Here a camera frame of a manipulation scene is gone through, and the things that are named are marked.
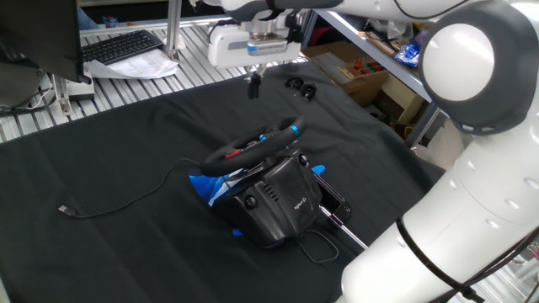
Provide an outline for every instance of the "black knob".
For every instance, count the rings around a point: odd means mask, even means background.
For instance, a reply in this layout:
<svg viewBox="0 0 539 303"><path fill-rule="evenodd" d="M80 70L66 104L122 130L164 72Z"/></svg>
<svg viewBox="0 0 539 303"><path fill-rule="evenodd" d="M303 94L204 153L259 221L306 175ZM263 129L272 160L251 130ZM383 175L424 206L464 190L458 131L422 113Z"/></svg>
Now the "black knob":
<svg viewBox="0 0 539 303"><path fill-rule="evenodd" d="M305 157L305 155L301 154L299 157L298 157L298 160L300 161L300 164L304 167L308 167L309 166L309 160L307 159L307 157Z"/></svg>
<svg viewBox="0 0 539 303"><path fill-rule="evenodd" d="M254 209L257 203L258 202L252 195L249 195L247 196L247 198L245 198L245 208L248 210Z"/></svg>

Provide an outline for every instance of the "wire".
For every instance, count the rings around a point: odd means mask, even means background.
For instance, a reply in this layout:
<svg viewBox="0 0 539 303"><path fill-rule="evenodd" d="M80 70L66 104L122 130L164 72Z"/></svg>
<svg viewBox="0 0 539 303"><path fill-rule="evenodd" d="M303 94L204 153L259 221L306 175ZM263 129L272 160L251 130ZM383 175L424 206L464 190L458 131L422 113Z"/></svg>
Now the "wire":
<svg viewBox="0 0 539 303"><path fill-rule="evenodd" d="M314 231L314 230L306 230L305 233L303 233L303 235L305 235L306 233L308 232L311 232L313 234L316 234L316 235L319 235L322 239L324 239L327 243L329 243L329 245L331 245L334 250L335 250L335 255L329 259L325 259L325 260L320 260L320 261L317 261L315 259L313 259L311 257L311 255L309 254L309 252L304 248L303 244L302 244L302 241L300 240L300 237L298 237L296 240L297 240L297 244L300 246L300 248L302 249L302 251L305 253L305 255L311 260L311 262L315 263L315 264L322 264L322 263L327 263L327 262L331 262L331 261L334 261L335 259L337 259L339 257L339 249L335 246L335 244L333 242L331 242L327 237L325 237L322 233L318 232L318 231Z"/></svg>
<svg viewBox="0 0 539 303"><path fill-rule="evenodd" d="M533 288L533 290L531 291L530 295L528 295L528 297L526 298L526 300L524 301L524 303L528 303L528 302L531 300L531 297L533 297L533 295L536 293L537 288L539 288L539 283L536 283L536 286Z"/></svg>
<svg viewBox="0 0 539 303"><path fill-rule="evenodd" d="M49 90L48 90L46 93L43 93L43 94L41 95L40 101L38 101L38 103L37 103L36 105L34 105L33 107L30 107L30 108L27 108L27 109L28 109L28 110L30 110L30 109L37 109L37 108L40 106L41 101L43 100L43 98L44 98L44 97L45 97L45 96L46 96L52 89L53 89L53 87L50 87Z"/></svg>
<svg viewBox="0 0 539 303"><path fill-rule="evenodd" d="M398 0L393 0L393 2L395 3L395 5L397 5L398 10L401 11L401 13L403 13L404 16L406 16L406 17L408 17L408 18L411 18L411 19L419 19L419 20L421 20L421 19L432 19L432 18L440 17L440 16L443 15L444 13L448 13L448 12L450 12L451 10L453 10L453 9L455 9L455 8L458 8L458 7L460 7L462 4L464 4L464 3L468 2L468 1L470 1L470 0L462 0L461 2L459 2L459 3L455 4L455 5L453 5L452 7L446 9L445 11L443 11L443 12L441 12L441 13L434 14L434 15L432 15L432 16L418 17L418 16L413 16L413 15L411 15L411 14L409 14L409 13L406 13L406 12L404 11L404 9L401 7L401 5L398 4Z"/></svg>
<svg viewBox="0 0 539 303"><path fill-rule="evenodd" d="M46 93L50 92L50 91L53 90L53 89L54 89L53 86L49 87L49 89L47 90ZM39 94L41 94L41 93L43 93L43 90L40 90L39 92L34 93L33 95L31 95L31 96L30 96L30 99L32 99L33 97L35 97L35 96L37 96L37 95L39 95Z"/></svg>
<svg viewBox="0 0 539 303"><path fill-rule="evenodd" d="M52 97L51 101L46 104L46 105L43 105L37 109L5 109L5 110L2 110L0 111L0 117L9 117L9 116L13 116L13 115L16 115L16 114L30 114L30 113L35 113L35 112L38 112L38 111L41 111L42 109L46 109L48 107L50 107L51 105L53 105L53 103L55 103L56 101L56 96Z"/></svg>
<svg viewBox="0 0 539 303"><path fill-rule="evenodd" d="M470 286L474 285L480 282L481 280L487 278L489 275L500 270L510 260L516 258L516 256L522 253L522 251L526 249L528 244L530 244L537 236L539 236L539 228L536 228L528 236L524 237L522 240L520 240L520 242L516 243L512 248L506 251L503 255L496 258L487 267L485 267L481 272L477 273L471 279L466 281L463 285L470 285ZM434 303L434 302L446 303L453 297L453 295L456 295L456 293L457 291L450 290L449 292L443 294L442 296L432 300L430 303Z"/></svg>
<svg viewBox="0 0 539 303"><path fill-rule="evenodd" d="M172 172L172 169L180 161L188 161L188 162L192 162L192 163L197 164L197 165L200 164L199 162L197 162L195 160L188 159L188 158L180 158L180 159L176 160L174 162L174 164L164 174L163 178L161 178L161 182L159 183L159 185L155 189L150 190L149 192L143 194L142 196L139 196L138 198L132 200L131 202L129 202L129 203L125 204L125 205L122 205L122 206L119 206L119 207L116 207L116 208L110 209L110 210L100 211L98 213L91 214L91 215L79 215L75 210L73 210L73 209L71 209L71 208L69 208L67 206L64 206L64 205L61 206L58 210L61 211L64 214L72 217L73 219L90 219L90 218L95 218L95 217L102 216L102 215L109 215L109 214L115 213L116 211L126 209L127 207L135 204L135 202L137 202L137 201L139 201L141 199L144 199L147 196L157 192L163 186L163 184L165 183L165 180L167 179L168 175Z"/></svg>
<svg viewBox="0 0 539 303"><path fill-rule="evenodd" d="M225 25L234 25L237 24L237 22L234 19L225 19L225 20L219 20L216 22L215 25L210 30L210 33L208 34L208 43L211 44L211 34L213 34L213 31L216 30L217 26L225 26Z"/></svg>

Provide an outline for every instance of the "steering wheel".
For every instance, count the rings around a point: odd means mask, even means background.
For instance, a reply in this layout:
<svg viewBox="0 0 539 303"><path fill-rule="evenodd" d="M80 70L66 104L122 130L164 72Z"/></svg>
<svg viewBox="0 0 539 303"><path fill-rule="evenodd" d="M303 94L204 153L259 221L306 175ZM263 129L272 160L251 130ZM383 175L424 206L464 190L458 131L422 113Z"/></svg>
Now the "steering wheel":
<svg viewBox="0 0 539 303"><path fill-rule="evenodd" d="M303 117L286 118L238 138L212 153L201 165L207 177L220 177L253 167L295 141L306 129Z"/></svg>

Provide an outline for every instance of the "black fabric table cover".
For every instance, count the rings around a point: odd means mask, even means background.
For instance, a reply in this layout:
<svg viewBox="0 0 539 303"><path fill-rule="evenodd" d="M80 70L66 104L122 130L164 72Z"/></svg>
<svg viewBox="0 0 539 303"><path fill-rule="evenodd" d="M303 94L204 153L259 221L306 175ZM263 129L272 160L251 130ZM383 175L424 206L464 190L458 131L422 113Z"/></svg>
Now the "black fabric table cover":
<svg viewBox="0 0 539 303"><path fill-rule="evenodd" d="M299 146L351 204L349 228L373 242L417 203L442 171L420 161L310 63L267 71L260 99L232 79L96 114L0 146L0 277L12 302L334 302L359 253L339 232L315 227L340 250L311 263L297 243L256 247L212 214L191 188L188 164L157 186L178 158L203 161L245 131L301 115ZM315 83L312 101L285 88ZM308 237L313 257L328 244Z"/></svg>

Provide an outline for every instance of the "black keyboard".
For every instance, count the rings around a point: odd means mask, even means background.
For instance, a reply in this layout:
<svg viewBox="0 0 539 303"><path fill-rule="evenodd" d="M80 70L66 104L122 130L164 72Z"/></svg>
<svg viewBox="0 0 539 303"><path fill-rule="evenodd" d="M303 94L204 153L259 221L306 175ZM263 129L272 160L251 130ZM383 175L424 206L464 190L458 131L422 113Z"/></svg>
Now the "black keyboard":
<svg viewBox="0 0 539 303"><path fill-rule="evenodd" d="M82 48L83 60L84 62L97 60L107 65L157 49L161 45L163 42L147 30L137 30L84 46Z"/></svg>

